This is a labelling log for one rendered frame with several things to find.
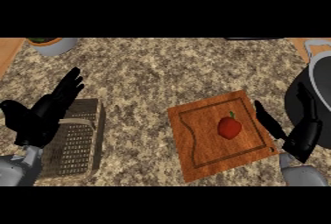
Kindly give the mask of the brown wooden cutting board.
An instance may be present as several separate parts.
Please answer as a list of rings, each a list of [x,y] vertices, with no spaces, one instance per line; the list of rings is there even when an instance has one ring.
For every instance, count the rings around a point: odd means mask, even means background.
[[[242,130],[228,140],[219,135],[219,122],[231,113]],[[185,182],[278,154],[242,90],[168,108],[168,118]]]

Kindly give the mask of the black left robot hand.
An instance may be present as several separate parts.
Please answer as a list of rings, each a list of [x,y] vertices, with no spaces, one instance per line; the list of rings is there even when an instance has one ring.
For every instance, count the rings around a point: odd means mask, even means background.
[[[59,120],[84,88],[80,69],[74,67],[50,94],[44,94],[28,108],[15,100],[0,102],[4,113],[4,126],[16,133],[15,145],[44,148],[59,129]]]

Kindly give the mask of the black pot with grey rim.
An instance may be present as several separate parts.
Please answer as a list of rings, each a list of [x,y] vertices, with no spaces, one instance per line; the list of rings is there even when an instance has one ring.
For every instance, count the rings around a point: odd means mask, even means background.
[[[331,46],[331,40],[313,38],[304,42],[309,62],[285,91],[284,108],[293,125],[297,125],[304,115],[296,96],[297,84],[303,83],[315,97],[316,114],[324,122],[316,144],[331,150],[331,50],[313,54],[310,46]]]

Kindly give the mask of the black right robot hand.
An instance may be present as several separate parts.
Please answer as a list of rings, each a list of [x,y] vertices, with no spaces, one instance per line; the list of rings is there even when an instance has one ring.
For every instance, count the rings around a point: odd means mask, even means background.
[[[321,137],[324,123],[318,118],[316,100],[303,83],[297,84],[297,98],[303,105],[304,116],[294,126],[290,135],[285,134],[279,122],[265,110],[263,104],[254,101],[256,118],[275,139],[284,139],[282,149],[304,163],[310,157]]]

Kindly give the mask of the grey plant pot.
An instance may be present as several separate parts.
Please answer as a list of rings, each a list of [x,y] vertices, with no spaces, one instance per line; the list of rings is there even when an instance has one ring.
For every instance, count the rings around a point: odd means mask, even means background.
[[[37,52],[44,56],[58,56],[68,52],[77,42],[77,38],[41,38],[40,40],[28,39],[28,44],[37,50]]]

